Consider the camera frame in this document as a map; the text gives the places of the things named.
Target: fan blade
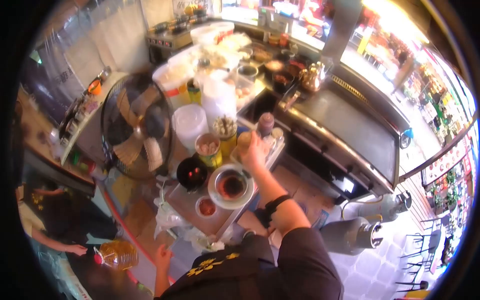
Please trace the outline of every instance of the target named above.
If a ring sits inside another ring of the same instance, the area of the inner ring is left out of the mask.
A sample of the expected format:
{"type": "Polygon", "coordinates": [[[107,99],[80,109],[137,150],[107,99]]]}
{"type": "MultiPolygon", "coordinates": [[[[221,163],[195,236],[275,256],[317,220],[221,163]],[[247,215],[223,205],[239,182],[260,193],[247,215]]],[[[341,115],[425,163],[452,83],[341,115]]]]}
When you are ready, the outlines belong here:
{"type": "Polygon", "coordinates": [[[125,142],[113,146],[113,152],[126,166],[131,165],[142,150],[142,140],[132,134],[125,142]]]}
{"type": "Polygon", "coordinates": [[[147,152],[148,171],[152,172],[161,166],[163,162],[162,151],[160,150],[158,142],[153,137],[149,137],[148,139],[144,140],[144,147],[147,152]]]}
{"type": "Polygon", "coordinates": [[[147,108],[152,105],[158,96],[158,90],[153,86],[149,86],[137,99],[140,99],[140,109],[138,114],[143,116],[147,108]]]}
{"type": "Polygon", "coordinates": [[[163,137],[168,138],[168,133],[170,132],[170,120],[165,118],[165,134],[163,137]]]}
{"type": "Polygon", "coordinates": [[[138,118],[130,109],[130,104],[128,103],[127,90],[122,89],[117,97],[117,107],[119,108],[120,114],[127,121],[127,123],[136,127],[138,123],[138,118]]]}

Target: shoe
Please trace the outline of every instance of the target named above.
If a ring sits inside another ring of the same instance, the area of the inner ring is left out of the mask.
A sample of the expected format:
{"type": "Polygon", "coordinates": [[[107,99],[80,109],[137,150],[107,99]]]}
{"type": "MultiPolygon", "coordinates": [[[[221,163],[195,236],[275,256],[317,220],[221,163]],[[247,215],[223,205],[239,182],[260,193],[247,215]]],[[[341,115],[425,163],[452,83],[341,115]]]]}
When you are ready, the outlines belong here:
{"type": "Polygon", "coordinates": [[[245,239],[246,237],[249,237],[249,236],[251,236],[251,235],[255,235],[255,234],[257,234],[257,233],[255,232],[255,230],[248,229],[248,230],[243,234],[243,239],[245,239]]]}

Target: red bottle cap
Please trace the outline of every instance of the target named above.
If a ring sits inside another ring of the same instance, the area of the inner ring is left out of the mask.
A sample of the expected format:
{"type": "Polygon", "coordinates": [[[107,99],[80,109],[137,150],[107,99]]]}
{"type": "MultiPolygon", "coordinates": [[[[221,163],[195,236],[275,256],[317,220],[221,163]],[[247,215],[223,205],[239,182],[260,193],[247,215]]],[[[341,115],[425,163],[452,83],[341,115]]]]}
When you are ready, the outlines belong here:
{"type": "Polygon", "coordinates": [[[100,254],[95,254],[95,255],[93,256],[93,259],[95,260],[95,262],[96,262],[97,264],[102,264],[102,262],[103,262],[102,256],[100,256],[100,254]]]}

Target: yellow flower print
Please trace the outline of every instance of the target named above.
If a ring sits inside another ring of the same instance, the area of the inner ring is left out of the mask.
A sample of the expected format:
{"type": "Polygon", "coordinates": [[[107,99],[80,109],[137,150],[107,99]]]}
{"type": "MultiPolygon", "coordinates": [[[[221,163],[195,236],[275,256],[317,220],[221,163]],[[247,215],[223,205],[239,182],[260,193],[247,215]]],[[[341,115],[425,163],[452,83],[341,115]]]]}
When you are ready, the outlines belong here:
{"type": "Polygon", "coordinates": [[[223,261],[214,263],[214,260],[215,258],[212,258],[212,259],[207,259],[206,261],[201,262],[197,268],[193,268],[192,270],[188,271],[187,276],[190,277],[192,275],[198,275],[204,270],[213,269],[214,265],[223,263],[223,261]]]}
{"type": "Polygon", "coordinates": [[[209,264],[213,263],[214,260],[215,260],[215,258],[207,259],[206,261],[202,261],[202,262],[200,263],[200,266],[209,265],[209,264]]]}
{"type": "Polygon", "coordinates": [[[234,258],[237,258],[239,256],[240,256],[240,254],[238,254],[238,253],[232,253],[232,254],[227,255],[225,258],[226,259],[234,259],[234,258]]]}

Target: cooking oil bottle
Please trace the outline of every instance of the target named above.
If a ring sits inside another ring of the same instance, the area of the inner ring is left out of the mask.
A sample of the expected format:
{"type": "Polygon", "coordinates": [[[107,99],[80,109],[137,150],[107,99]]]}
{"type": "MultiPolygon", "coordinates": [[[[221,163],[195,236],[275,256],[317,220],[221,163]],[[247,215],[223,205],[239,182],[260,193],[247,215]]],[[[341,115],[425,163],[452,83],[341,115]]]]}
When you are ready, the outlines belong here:
{"type": "Polygon", "coordinates": [[[97,264],[106,264],[114,270],[125,270],[138,264],[137,249],[125,240],[103,243],[94,256],[97,264]]]}

